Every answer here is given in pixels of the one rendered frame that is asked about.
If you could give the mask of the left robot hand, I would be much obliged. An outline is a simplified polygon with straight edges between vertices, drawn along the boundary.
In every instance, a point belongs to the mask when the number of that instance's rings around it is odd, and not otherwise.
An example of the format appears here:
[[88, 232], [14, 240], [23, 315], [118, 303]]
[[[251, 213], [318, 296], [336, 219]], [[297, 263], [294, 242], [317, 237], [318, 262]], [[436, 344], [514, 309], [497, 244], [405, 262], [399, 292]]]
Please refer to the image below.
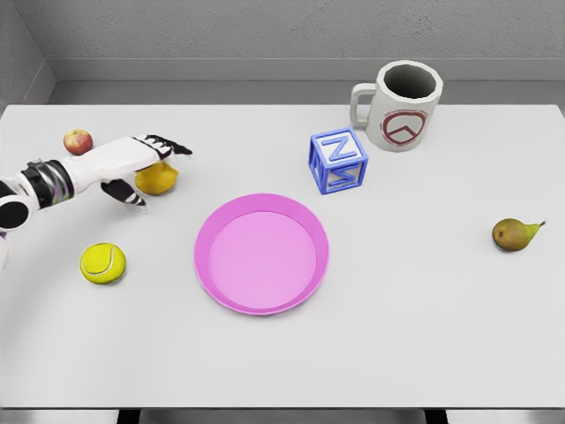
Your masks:
[[94, 161], [101, 189], [114, 200], [136, 208], [144, 208], [147, 203], [124, 177], [171, 155], [189, 156], [192, 151], [158, 135], [140, 135], [108, 142], [87, 153]]

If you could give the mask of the yellow lemon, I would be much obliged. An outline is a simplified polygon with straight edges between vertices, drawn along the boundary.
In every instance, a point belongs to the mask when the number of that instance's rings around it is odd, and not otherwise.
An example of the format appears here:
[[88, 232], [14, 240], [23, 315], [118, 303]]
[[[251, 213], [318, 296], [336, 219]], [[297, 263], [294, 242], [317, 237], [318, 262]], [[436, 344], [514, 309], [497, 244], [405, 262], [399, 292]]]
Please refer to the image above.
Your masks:
[[134, 183], [141, 192], [161, 195], [168, 192], [176, 183], [178, 171], [166, 162], [158, 162], [137, 171]]

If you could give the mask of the pink round plate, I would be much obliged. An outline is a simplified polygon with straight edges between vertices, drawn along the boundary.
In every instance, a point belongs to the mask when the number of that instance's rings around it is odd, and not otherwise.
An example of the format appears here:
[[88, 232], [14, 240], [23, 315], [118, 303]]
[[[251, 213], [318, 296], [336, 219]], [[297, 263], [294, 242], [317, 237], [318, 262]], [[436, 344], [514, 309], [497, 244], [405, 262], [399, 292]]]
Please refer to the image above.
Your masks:
[[219, 304], [241, 314], [279, 314], [317, 290], [328, 268], [329, 241], [303, 204], [254, 193], [208, 217], [193, 260], [202, 287]]

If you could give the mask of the red apple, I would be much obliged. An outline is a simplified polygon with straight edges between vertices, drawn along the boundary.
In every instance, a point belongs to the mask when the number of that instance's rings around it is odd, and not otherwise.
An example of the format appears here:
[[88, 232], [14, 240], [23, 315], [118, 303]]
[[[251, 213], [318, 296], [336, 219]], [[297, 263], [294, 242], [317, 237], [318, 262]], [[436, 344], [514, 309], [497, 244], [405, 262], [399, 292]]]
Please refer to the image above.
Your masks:
[[64, 148], [72, 155], [84, 155], [94, 146], [92, 135], [83, 129], [71, 129], [63, 138]]

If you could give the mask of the yellow tennis ball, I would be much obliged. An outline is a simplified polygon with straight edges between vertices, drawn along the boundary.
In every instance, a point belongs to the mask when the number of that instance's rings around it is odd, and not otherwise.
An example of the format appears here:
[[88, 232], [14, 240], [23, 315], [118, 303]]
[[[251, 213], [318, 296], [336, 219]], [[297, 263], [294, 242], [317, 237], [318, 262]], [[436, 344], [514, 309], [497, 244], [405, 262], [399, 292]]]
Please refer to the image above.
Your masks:
[[126, 269], [124, 251], [111, 243], [89, 246], [81, 255], [79, 270], [93, 284], [113, 284], [121, 279]]

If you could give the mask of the blue letter block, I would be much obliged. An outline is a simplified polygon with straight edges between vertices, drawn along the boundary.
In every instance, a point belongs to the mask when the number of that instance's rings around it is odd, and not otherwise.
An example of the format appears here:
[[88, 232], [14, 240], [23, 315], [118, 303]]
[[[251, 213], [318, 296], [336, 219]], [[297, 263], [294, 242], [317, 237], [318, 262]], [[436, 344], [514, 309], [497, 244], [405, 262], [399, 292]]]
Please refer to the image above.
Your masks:
[[312, 135], [308, 164], [320, 193], [330, 194], [362, 185], [368, 155], [346, 127]]

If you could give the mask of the white mug with red logo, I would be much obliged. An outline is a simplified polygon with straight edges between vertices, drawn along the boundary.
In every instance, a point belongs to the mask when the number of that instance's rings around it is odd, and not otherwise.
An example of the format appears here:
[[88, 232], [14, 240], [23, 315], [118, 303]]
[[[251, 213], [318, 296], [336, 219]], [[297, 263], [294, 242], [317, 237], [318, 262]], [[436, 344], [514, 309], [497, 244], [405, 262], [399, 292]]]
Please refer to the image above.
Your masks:
[[378, 148], [405, 152], [423, 139], [443, 90], [432, 67], [411, 60], [384, 65], [373, 83], [350, 94], [350, 121]]

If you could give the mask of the green brown pear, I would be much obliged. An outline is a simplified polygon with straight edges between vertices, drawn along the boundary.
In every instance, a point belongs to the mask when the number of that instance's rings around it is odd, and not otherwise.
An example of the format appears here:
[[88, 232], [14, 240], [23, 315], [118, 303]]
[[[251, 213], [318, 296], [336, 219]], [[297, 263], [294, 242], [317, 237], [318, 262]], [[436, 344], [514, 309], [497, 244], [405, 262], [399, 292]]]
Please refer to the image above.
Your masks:
[[503, 251], [521, 251], [531, 243], [545, 224], [545, 221], [526, 224], [515, 218], [502, 219], [492, 229], [493, 242]]

